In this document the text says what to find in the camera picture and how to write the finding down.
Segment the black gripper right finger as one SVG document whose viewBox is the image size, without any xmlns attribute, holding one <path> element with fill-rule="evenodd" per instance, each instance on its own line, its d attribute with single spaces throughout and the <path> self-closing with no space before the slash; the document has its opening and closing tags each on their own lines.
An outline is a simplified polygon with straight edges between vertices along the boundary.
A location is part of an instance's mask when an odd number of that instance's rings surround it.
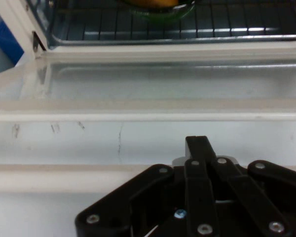
<svg viewBox="0 0 296 237">
<path fill-rule="evenodd" d="M 217 157 L 208 138 L 199 138 L 218 200 L 232 200 L 244 217 L 239 222 L 255 237 L 296 237 L 296 171 L 265 160 L 247 168 Z"/>
</svg>

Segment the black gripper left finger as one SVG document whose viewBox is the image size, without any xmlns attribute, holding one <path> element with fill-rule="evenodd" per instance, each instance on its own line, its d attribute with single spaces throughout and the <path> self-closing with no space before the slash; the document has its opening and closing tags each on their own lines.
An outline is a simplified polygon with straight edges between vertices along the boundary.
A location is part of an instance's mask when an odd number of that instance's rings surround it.
<svg viewBox="0 0 296 237">
<path fill-rule="evenodd" d="M 212 183 L 215 159 L 205 136 L 185 139 L 181 166 L 150 166 L 75 219 L 79 237 L 217 237 L 220 234 Z"/>
</svg>

